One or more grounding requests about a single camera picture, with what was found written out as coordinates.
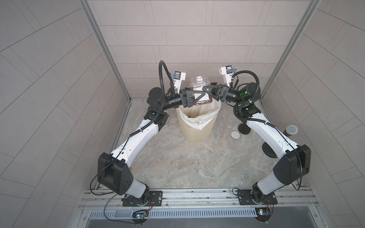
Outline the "black lid glass jar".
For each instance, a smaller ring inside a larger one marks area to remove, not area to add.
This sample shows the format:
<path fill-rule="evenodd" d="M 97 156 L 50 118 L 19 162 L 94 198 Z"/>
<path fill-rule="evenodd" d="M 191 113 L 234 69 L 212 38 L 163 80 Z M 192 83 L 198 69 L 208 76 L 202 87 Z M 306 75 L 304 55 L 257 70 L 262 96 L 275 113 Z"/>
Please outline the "black lid glass jar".
<path fill-rule="evenodd" d="M 211 82 L 207 76 L 197 76 L 190 78 L 189 85 L 192 90 L 203 91 L 203 87 L 209 86 L 210 84 Z M 212 102 L 213 99 L 207 93 L 205 93 L 204 97 L 199 99 L 195 105 L 205 105 L 205 104 L 210 104 Z"/>

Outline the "white jar lid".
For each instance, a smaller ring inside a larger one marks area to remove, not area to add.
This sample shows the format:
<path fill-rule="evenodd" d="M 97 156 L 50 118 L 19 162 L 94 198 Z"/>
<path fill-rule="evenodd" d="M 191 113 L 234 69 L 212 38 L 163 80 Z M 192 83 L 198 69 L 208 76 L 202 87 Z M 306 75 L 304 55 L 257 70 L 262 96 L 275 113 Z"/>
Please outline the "white jar lid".
<path fill-rule="evenodd" d="M 238 131 L 232 131 L 231 137 L 235 140 L 238 140 L 238 139 L 240 139 L 240 133 Z"/>

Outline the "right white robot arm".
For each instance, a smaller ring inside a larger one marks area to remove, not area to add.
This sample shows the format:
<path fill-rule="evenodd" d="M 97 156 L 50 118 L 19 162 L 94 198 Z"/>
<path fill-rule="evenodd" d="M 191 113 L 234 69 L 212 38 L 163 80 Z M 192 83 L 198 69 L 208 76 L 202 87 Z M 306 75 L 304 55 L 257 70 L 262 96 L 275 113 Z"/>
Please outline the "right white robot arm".
<path fill-rule="evenodd" d="M 271 173 L 253 185 L 252 195 L 256 202 L 309 173 L 311 158 L 309 147 L 298 145 L 285 136 L 255 106 L 254 102 L 260 98 L 258 84 L 249 83 L 241 90 L 225 85 L 208 85 L 204 86 L 203 90 L 217 101 L 234 102 L 234 115 L 254 130 L 279 159 Z"/>

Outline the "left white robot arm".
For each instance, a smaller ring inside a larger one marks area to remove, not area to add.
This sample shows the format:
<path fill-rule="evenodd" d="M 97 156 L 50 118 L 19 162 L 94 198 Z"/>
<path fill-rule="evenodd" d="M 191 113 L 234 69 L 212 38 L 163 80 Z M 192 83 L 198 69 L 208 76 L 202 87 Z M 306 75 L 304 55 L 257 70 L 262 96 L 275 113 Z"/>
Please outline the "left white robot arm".
<path fill-rule="evenodd" d="M 146 145 L 165 125 L 169 115 L 167 109 L 179 106 L 192 107 L 206 92 L 202 90 L 184 89 L 179 94 L 167 96 L 159 87 L 150 90 L 147 102 L 149 107 L 143 121 L 131 133 L 128 139 L 111 153 L 102 153 L 98 159 L 98 173 L 95 180 L 112 193 L 126 194 L 145 204 L 149 195 L 149 187 L 133 177 L 130 167 Z"/>

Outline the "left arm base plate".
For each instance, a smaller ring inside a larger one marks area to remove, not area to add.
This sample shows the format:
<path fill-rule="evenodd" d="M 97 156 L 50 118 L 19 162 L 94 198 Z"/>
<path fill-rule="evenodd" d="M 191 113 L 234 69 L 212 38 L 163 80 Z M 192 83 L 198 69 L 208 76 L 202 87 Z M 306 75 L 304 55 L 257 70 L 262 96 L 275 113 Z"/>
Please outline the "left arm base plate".
<path fill-rule="evenodd" d="M 123 199 L 123 207 L 159 207 L 162 205 L 163 191 L 149 191 L 141 198 L 126 195 Z"/>

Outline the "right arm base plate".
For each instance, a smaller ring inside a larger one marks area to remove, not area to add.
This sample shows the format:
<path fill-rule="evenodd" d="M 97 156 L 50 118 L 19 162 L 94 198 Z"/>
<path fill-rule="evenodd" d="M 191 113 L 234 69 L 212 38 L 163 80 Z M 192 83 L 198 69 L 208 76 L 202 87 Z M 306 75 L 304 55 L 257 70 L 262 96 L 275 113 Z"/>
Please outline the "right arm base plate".
<path fill-rule="evenodd" d="M 270 193 L 269 195 L 262 195 L 262 196 L 254 196 L 252 190 L 244 190 L 239 189 L 236 190 L 235 193 L 238 197 L 239 204 L 243 205 L 277 205 L 278 201 L 276 198 L 275 193 Z"/>

